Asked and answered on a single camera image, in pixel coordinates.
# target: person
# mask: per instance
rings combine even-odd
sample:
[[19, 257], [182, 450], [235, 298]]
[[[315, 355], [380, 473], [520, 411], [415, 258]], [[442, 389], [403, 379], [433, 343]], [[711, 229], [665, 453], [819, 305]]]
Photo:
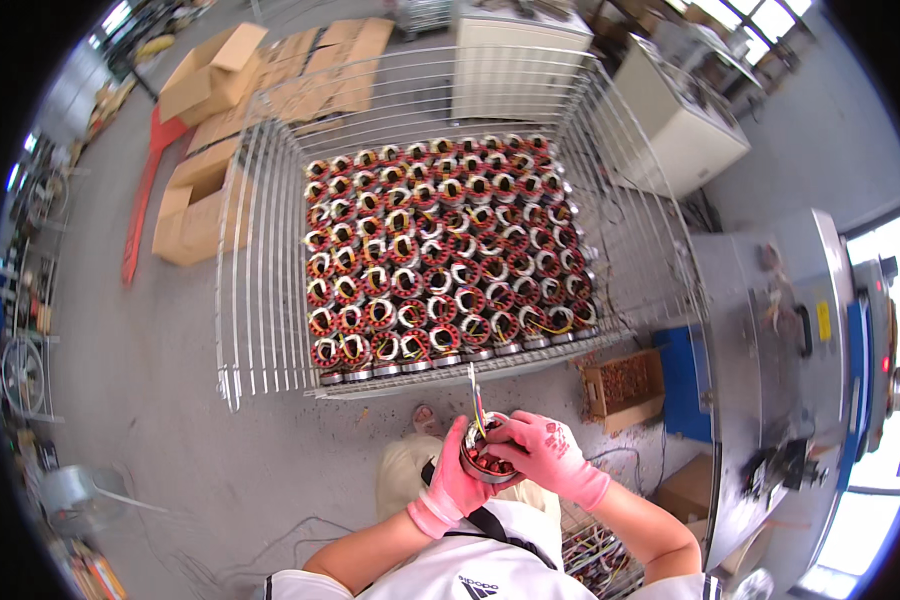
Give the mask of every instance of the person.
[[[564, 574], [558, 496], [591, 513], [643, 564], [644, 584], [631, 598], [714, 597], [690, 530], [588, 462], [564, 423], [516, 411], [489, 430], [488, 452], [518, 472], [493, 485], [460, 464], [466, 416], [454, 420], [443, 442], [429, 406], [417, 407], [413, 423], [417, 433], [392, 442], [381, 457], [380, 522], [322, 547], [301, 570], [269, 576], [267, 600], [594, 598]], [[487, 529], [497, 523], [505, 534], [471, 522]]]

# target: concrete floor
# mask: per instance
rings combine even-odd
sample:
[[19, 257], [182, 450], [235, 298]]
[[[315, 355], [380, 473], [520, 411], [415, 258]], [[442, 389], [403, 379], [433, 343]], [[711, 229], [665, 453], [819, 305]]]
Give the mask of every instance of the concrete floor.
[[[346, 0], [284, 6], [267, 11], [266, 42], [334, 19], [384, 13], [379, 3]], [[148, 78], [161, 87], [193, 46], [243, 20], [252, 20], [252, 13], [242, 2], [220, 0], [180, 33]], [[451, 43], [444, 31], [412, 45]], [[398, 33], [390, 46], [408, 47]], [[320, 540], [343, 533], [318, 521], [295, 529], [302, 520], [316, 516], [352, 529], [371, 525], [380, 450], [409, 428], [421, 401], [431, 403], [445, 423], [468, 412], [468, 388], [361, 401], [281, 393], [249, 398], [230, 414], [215, 390], [215, 261], [180, 268], [150, 254], [159, 198], [180, 158], [180, 143], [164, 152], [156, 175], [133, 286], [120, 283], [153, 108], [143, 91], [134, 90], [79, 162], [90, 174], [72, 192], [56, 301], [61, 341], [51, 361], [54, 408], [66, 422], [50, 431], [61, 464], [113, 467], [134, 498], [170, 510], [132, 510], [96, 538], [132, 597], [244, 598], [266, 575], [299, 567]], [[663, 467], [662, 426], [604, 436], [601, 426], [581, 423], [581, 393], [576, 368], [563, 364], [519, 381], [488, 383], [483, 395], [493, 410], [523, 408], [564, 421], [587, 456], [635, 448], [642, 456], [643, 490], [652, 491]], [[663, 473], [698, 451], [688, 441], [669, 439]], [[608, 458], [610, 472], [634, 488], [634, 455]]]

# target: foot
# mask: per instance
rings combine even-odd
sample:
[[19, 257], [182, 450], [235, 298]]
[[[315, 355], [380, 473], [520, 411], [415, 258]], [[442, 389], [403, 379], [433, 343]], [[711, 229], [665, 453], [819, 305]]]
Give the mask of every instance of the foot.
[[413, 410], [413, 430], [434, 438], [443, 438], [446, 435], [446, 429], [429, 404], [420, 404]]

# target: black handle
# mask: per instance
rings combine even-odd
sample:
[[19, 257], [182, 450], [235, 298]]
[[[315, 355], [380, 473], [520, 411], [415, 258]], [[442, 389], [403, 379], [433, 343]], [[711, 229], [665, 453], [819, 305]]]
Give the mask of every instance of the black handle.
[[803, 321], [803, 349], [800, 350], [800, 356], [810, 358], [813, 354], [813, 328], [810, 325], [810, 313], [803, 304], [793, 307], [793, 312], [799, 315]]

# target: hand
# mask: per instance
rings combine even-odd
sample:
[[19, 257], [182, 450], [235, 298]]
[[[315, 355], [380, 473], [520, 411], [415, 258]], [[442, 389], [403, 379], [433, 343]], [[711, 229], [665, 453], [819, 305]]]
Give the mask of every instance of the hand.
[[409, 517], [420, 531], [439, 540], [460, 519], [482, 507], [491, 496], [523, 481], [516, 477], [502, 484], [474, 479], [460, 465], [460, 441], [467, 430], [468, 418], [458, 416], [443, 441], [430, 486], [407, 506]]
[[486, 440], [487, 452], [585, 511], [592, 511], [611, 485], [611, 476], [584, 459], [570, 428], [558, 420], [515, 411], [503, 425], [486, 432]]

